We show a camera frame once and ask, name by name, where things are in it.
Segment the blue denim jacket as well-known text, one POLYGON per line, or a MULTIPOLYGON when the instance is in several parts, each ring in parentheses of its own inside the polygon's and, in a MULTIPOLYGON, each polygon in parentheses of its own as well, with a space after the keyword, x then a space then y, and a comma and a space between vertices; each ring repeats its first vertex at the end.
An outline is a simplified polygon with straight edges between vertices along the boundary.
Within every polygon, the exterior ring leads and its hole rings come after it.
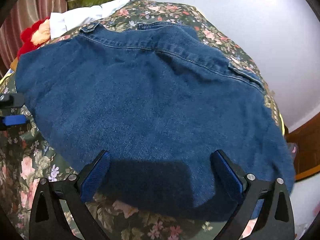
POLYGON ((106 150, 100 193, 172 217, 226 220, 236 202, 210 155, 222 150, 260 180, 295 169, 265 87, 189 26, 115 32, 99 23, 23 54, 16 89, 44 139, 76 171, 106 150))

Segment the red plush toy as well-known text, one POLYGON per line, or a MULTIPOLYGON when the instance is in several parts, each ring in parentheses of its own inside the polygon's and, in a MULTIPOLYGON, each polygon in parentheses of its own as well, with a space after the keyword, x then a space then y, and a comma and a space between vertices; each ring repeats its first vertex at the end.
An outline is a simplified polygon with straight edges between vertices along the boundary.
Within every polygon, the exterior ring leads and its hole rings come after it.
POLYGON ((21 55, 39 48, 50 40, 50 19, 45 18, 35 22, 31 27, 21 32, 20 38, 23 44, 17 52, 18 59, 21 55))

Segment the wooden door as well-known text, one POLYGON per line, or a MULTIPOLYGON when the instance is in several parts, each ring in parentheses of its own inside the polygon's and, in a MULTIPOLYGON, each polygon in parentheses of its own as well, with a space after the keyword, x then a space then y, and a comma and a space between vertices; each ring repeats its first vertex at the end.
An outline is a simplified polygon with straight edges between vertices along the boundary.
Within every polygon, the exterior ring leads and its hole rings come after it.
POLYGON ((287 142, 295 143, 298 152, 294 159, 295 181, 301 181, 319 173, 319 113, 305 124, 285 134, 287 142))

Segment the white folded garment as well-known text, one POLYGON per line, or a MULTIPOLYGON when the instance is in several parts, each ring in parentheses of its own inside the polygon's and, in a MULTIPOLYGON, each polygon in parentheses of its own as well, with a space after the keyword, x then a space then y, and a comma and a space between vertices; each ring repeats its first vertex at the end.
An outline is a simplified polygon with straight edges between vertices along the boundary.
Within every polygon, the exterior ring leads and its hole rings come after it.
POLYGON ((60 37, 75 27, 107 18, 132 1, 134 0, 114 0, 101 5, 72 9, 63 13, 52 12, 50 15, 50 38, 60 37))

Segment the striped pink curtain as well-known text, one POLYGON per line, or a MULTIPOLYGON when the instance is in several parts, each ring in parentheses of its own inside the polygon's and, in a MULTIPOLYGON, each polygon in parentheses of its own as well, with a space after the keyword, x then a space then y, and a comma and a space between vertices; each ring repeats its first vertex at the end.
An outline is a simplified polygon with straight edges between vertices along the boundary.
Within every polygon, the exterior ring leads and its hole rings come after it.
POLYGON ((20 33, 52 12, 65 12, 65 0, 18 0, 1 26, 1 68, 9 69, 22 46, 20 33))

